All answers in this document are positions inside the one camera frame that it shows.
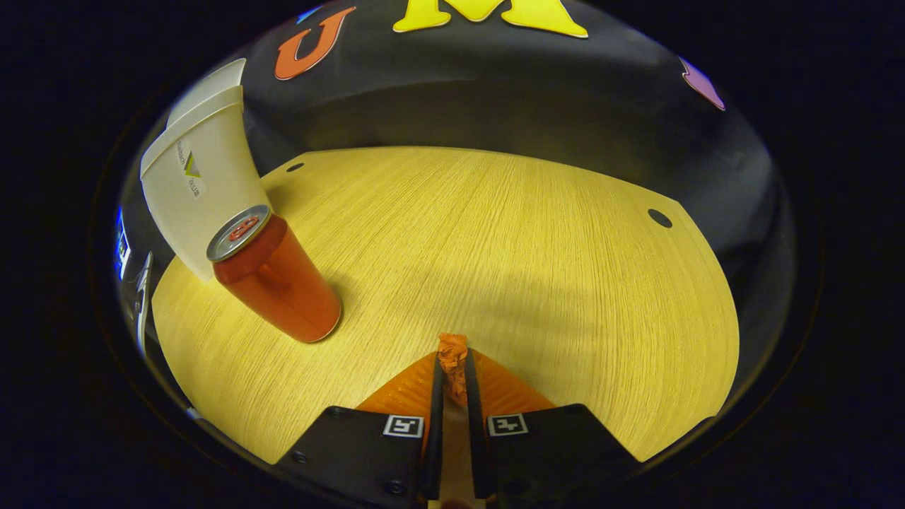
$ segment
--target can lid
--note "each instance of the can lid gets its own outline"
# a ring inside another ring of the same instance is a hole
[[[252,206],[236,214],[217,231],[207,245],[207,259],[220,262],[235,255],[261,232],[270,217],[271,208],[266,205]]]

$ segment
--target wood grain surface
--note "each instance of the wood grain surface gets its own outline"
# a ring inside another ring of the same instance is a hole
[[[423,147],[305,153],[262,183],[338,288],[333,335],[294,341],[178,258],[152,305],[195,408],[267,462],[326,406],[356,406],[434,350],[441,331],[467,334],[554,403],[584,403],[642,461],[729,393],[729,286],[667,197],[549,161]]]

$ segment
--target yellow letter m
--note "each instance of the yellow letter m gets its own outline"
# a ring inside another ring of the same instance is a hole
[[[587,30],[572,21],[560,0],[511,1],[512,8],[502,14],[506,23],[587,38]],[[449,23],[452,16],[440,12],[437,9],[438,2],[439,0],[408,0],[405,17],[393,25],[393,31],[412,32]],[[445,2],[469,21],[478,23],[487,19],[503,0],[445,0]]]

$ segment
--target white paper cup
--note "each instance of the white paper cup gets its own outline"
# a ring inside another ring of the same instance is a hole
[[[242,81],[242,72],[245,69],[245,59],[240,58],[227,63],[220,69],[211,72],[200,82],[192,85],[186,93],[179,98],[179,101],[170,109],[167,118],[167,128],[181,119],[183,115],[192,110],[195,106],[201,104],[207,99],[213,97],[226,89],[239,85]]]
[[[157,228],[202,281],[214,277],[206,249],[250,206],[270,205],[242,122],[242,87],[216,93],[169,126],[141,158],[141,186]]]

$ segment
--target soda can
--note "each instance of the soda can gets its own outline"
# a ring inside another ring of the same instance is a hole
[[[286,220],[266,205],[230,219],[207,247],[214,275],[264,320],[311,343],[330,335],[342,303]]]

